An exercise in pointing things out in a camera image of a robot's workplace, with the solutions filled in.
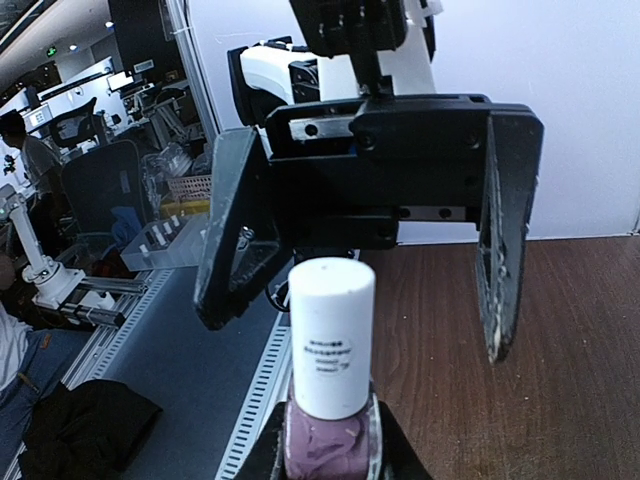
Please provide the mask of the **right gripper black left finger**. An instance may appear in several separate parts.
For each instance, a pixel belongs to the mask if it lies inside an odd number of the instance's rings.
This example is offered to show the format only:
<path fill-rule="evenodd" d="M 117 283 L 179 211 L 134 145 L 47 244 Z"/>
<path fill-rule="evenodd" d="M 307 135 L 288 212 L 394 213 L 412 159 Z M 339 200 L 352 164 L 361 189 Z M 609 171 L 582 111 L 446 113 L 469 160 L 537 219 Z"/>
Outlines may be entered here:
<path fill-rule="evenodd" d="M 284 480 L 284 425 L 286 402 L 277 403 L 248 456 L 235 475 L 235 480 Z"/>

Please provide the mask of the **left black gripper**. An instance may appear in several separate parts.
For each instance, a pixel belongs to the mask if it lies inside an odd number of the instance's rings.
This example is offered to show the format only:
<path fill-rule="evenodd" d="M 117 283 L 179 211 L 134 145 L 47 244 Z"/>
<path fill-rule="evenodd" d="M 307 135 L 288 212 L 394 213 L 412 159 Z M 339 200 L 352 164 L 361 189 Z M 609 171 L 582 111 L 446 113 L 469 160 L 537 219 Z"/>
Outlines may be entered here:
<path fill-rule="evenodd" d="M 517 333 L 544 126 L 525 105 L 419 95 L 280 107 L 219 135 L 193 304 L 210 330 L 241 317 L 294 247 L 387 249 L 402 221 L 479 225 L 476 278 L 488 360 Z M 274 192 L 274 213 L 272 192 Z"/>

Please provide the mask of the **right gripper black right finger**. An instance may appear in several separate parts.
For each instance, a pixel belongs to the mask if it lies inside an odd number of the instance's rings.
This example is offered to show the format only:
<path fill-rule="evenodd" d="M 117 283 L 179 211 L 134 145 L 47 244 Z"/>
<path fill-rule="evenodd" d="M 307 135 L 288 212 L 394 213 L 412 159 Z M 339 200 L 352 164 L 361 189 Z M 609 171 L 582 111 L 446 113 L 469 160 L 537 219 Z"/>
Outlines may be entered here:
<path fill-rule="evenodd" d="M 383 480 L 432 480 L 389 406 L 379 401 L 382 425 Z"/>

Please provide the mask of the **purple nail polish bottle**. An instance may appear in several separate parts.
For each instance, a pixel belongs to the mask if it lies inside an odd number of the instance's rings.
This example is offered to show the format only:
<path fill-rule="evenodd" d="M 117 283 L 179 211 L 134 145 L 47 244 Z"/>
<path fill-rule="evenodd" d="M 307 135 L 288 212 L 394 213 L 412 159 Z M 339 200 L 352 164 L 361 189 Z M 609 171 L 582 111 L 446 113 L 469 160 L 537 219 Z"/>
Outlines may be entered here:
<path fill-rule="evenodd" d="M 380 479 L 383 428 L 377 395 L 340 420 L 305 413 L 288 391 L 282 429 L 282 456 L 288 479 Z"/>

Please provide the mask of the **white nail polish cap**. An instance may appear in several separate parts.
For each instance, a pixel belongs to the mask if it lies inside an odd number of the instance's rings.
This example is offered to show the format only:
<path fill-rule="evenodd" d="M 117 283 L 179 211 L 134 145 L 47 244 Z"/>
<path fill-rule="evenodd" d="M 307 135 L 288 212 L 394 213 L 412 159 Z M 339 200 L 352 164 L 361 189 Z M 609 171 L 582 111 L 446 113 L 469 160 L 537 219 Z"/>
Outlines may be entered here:
<path fill-rule="evenodd" d="M 321 420 L 351 417 L 369 398 L 375 272 L 317 258 L 296 265 L 288 283 L 295 400 Z"/>

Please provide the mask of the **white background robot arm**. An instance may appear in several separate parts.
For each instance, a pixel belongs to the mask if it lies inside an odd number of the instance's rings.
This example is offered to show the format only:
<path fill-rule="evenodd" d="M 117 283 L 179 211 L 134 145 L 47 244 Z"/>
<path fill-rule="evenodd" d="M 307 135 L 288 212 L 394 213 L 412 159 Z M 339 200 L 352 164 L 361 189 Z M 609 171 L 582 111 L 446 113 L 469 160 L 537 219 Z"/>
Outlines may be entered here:
<path fill-rule="evenodd" d="M 28 217 L 26 200 L 7 184 L 1 188 L 1 218 L 14 224 L 28 265 L 25 278 L 56 306 L 86 279 L 84 272 L 66 268 L 45 255 Z M 80 386 L 102 380 L 97 371 L 108 353 L 119 355 L 117 340 L 132 332 L 94 333 L 52 328 L 35 330 L 1 309 L 1 477 L 12 479 L 19 455 L 27 451 L 23 436 L 38 401 L 58 386 Z"/>

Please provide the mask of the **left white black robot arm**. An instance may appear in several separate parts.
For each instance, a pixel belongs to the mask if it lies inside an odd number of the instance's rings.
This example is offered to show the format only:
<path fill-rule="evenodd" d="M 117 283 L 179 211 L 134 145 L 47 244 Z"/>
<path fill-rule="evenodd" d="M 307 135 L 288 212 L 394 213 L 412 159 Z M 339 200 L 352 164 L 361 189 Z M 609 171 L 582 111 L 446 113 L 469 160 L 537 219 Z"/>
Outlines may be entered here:
<path fill-rule="evenodd" d="M 194 307 L 211 330 L 241 316 L 289 259 L 398 242 L 403 221 L 479 234 L 488 358 L 517 332 L 525 242 L 544 127 L 518 104 L 439 94 L 431 1 L 295 1 L 299 86 L 214 145 L 211 220 Z"/>

